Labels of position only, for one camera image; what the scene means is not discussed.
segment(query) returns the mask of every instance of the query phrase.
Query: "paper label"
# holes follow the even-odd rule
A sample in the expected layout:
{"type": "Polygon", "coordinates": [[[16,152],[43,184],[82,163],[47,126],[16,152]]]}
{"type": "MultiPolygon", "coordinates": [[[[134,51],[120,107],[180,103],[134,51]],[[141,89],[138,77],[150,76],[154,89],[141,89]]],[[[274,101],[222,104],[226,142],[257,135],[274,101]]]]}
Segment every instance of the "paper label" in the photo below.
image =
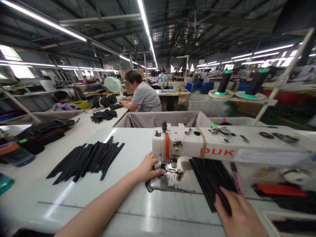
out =
{"type": "Polygon", "coordinates": [[[310,154],[307,152],[275,152],[241,149],[237,152],[234,161],[289,166],[309,156],[310,154]]]}

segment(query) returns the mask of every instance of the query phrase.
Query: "short black hair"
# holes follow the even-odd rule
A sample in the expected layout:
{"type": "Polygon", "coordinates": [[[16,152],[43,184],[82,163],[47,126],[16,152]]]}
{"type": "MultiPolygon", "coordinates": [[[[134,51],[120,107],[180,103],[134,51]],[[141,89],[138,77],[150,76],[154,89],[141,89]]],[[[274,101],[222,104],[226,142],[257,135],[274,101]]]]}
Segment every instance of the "short black hair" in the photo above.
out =
{"type": "Polygon", "coordinates": [[[57,100],[66,99],[67,96],[68,96],[68,93],[65,92],[65,91],[56,91],[56,92],[54,92],[54,97],[55,97],[57,100]]]}
{"type": "Polygon", "coordinates": [[[127,80],[131,84],[134,84],[134,82],[141,84],[143,82],[142,76],[135,71],[129,71],[128,73],[126,73],[125,80],[127,80]]]}

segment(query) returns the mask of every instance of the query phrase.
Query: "gray polo shirt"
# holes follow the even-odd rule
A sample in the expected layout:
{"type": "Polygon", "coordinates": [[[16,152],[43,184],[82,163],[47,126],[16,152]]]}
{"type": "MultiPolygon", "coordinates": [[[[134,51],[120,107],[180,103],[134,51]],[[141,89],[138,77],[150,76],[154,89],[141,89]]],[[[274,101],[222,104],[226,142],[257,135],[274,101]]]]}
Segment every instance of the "gray polo shirt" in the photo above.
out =
{"type": "Polygon", "coordinates": [[[161,112],[159,96],[146,82],[142,82],[135,89],[132,104],[141,106],[138,112],[161,112]]]}

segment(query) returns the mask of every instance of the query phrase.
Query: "person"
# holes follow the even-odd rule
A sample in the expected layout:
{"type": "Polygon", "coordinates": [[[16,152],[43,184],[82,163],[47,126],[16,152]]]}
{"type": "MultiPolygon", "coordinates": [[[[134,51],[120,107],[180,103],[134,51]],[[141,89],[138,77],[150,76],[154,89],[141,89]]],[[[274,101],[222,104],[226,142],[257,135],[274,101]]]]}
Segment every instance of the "person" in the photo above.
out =
{"type": "Polygon", "coordinates": [[[161,73],[157,76],[158,86],[160,86],[161,82],[168,81],[168,76],[166,75],[166,71],[164,69],[161,70],[161,73]]]}
{"type": "MultiPolygon", "coordinates": [[[[137,183],[166,173],[164,169],[152,169],[157,162],[151,151],[135,170],[127,173],[115,185],[84,207],[55,237],[99,236],[118,206],[137,183]]],[[[222,187],[220,189],[232,210],[232,215],[229,217],[221,199],[216,194],[215,206],[226,237],[269,237],[256,211],[245,198],[222,187]]]]}
{"type": "Polygon", "coordinates": [[[83,83],[84,83],[84,84],[87,84],[87,81],[88,81],[87,76],[83,76],[82,80],[83,80],[83,83]]]}
{"type": "Polygon", "coordinates": [[[129,86],[134,90],[133,98],[122,98],[119,103],[129,110],[137,109],[138,112],[161,112],[161,103],[156,91],[143,81],[140,74],[135,71],[129,71],[125,75],[125,80],[129,86]]]}
{"type": "Polygon", "coordinates": [[[205,69],[204,72],[201,73],[201,81],[204,82],[206,75],[207,75],[207,70],[205,69]]]}
{"type": "Polygon", "coordinates": [[[44,75],[43,79],[39,81],[42,87],[47,92],[54,92],[57,91],[55,88],[55,84],[52,82],[52,79],[49,76],[44,75]]]}
{"type": "Polygon", "coordinates": [[[67,92],[56,91],[54,92],[54,97],[59,101],[53,105],[54,111],[80,110],[78,105],[70,103],[70,98],[67,92]]]}

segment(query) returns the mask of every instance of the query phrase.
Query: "hand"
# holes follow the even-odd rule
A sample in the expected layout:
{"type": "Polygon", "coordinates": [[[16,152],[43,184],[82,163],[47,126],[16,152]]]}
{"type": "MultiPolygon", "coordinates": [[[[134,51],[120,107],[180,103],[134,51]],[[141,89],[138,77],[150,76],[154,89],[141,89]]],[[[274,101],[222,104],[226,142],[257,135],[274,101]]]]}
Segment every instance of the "hand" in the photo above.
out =
{"type": "Polygon", "coordinates": [[[269,237],[256,211],[243,196],[220,187],[230,204],[232,215],[229,217],[220,197],[216,194],[216,209],[222,221],[226,237],[269,237]]]}
{"type": "Polygon", "coordinates": [[[148,153],[139,166],[132,172],[137,182],[147,181],[159,175],[165,174],[164,169],[153,170],[154,164],[158,163],[158,160],[154,157],[152,151],[148,153]]]}

